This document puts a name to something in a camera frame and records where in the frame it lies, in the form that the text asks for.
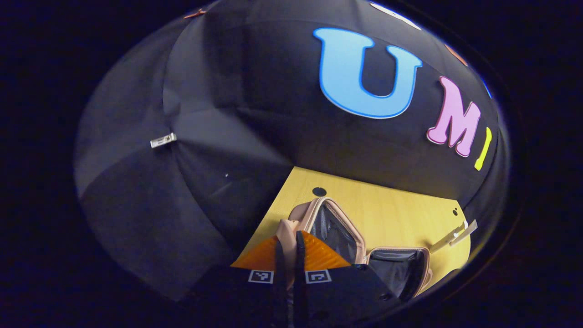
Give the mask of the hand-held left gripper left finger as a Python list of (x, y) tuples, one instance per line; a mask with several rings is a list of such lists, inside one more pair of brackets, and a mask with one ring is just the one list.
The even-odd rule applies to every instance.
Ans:
[(230, 266), (213, 266), (182, 300), (196, 328), (286, 328), (283, 248), (272, 236)]

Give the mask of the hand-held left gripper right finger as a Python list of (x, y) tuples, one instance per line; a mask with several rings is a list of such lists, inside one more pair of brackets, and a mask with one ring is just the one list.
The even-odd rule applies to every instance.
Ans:
[(366, 328), (401, 301), (367, 264), (350, 264), (310, 233), (297, 232), (296, 328)]

